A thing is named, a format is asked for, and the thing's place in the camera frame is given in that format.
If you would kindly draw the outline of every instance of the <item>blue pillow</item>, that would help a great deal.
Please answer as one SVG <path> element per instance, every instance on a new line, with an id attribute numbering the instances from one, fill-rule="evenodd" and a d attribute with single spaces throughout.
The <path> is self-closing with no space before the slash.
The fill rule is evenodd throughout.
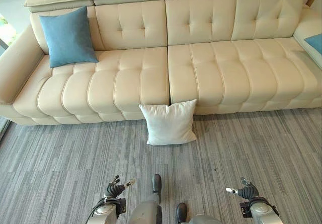
<path id="1" fill-rule="evenodd" d="M 317 34 L 312 37 L 308 37 L 305 41 L 322 54 L 322 34 Z"/>
<path id="2" fill-rule="evenodd" d="M 49 48 L 50 67 L 98 62 L 92 45 L 87 7 L 60 16 L 40 16 Z"/>

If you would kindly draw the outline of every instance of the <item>sofa armrest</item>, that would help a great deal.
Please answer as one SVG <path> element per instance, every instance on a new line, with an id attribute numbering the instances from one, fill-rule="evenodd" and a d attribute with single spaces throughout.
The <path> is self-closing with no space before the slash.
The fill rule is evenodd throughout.
<path id="1" fill-rule="evenodd" d="M 43 55 L 29 25 L 0 57 L 0 104 L 15 100 Z"/>
<path id="2" fill-rule="evenodd" d="M 322 17 L 310 8 L 303 8 L 294 38 L 322 69 L 322 55 L 304 41 L 307 37 L 322 33 Z"/>

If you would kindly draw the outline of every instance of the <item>white pillow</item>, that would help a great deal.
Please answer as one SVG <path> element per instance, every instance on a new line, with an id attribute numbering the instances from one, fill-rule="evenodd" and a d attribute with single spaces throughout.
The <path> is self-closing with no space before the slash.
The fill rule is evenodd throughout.
<path id="1" fill-rule="evenodd" d="M 182 144 L 196 140 L 192 116 L 197 100 L 167 105 L 139 105 L 147 124 L 147 144 Z"/>

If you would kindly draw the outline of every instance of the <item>backrest cushion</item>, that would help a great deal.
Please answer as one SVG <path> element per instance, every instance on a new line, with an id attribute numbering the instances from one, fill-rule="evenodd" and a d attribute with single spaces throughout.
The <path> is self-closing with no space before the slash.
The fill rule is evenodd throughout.
<path id="1" fill-rule="evenodd" d="M 163 0 L 91 6 L 87 9 L 95 51 L 167 46 Z M 57 16 L 75 10 L 77 8 L 37 12 L 30 15 L 35 36 L 46 54 L 48 54 L 48 45 L 39 16 Z"/>
<path id="2" fill-rule="evenodd" d="M 166 0 L 168 44 L 230 40 L 236 0 Z"/>
<path id="3" fill-rule="evenodd" d="M 236 0 L 231 40 L 291 37 L 302 0 Z"/>
<path id="4" fill-rule="evenodd" d="M 96 6 L 105 50 L 167 46 L 165 1 Z"/>

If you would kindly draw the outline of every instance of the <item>floor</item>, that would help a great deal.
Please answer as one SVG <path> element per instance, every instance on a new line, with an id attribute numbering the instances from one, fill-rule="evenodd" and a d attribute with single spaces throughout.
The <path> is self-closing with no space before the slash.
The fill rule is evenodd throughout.
<path id="1" fill-rule="evenodd" d="M 136 178 L 123 195 L 126 223 L 163 179 L 163 223 L 175 223 L 184 201 L 189 218 L 205 213 L 223 223 L 243 219 L 238 196 L 248 177 L 277 206 L 283 223 L 322 222 L 321 108 L 194 116 L 197 141 L 146 145 L 144 120 L 59 126 L 12 123 L 0 142 L 2 223 L 84 223 L 108 181 Z"/>

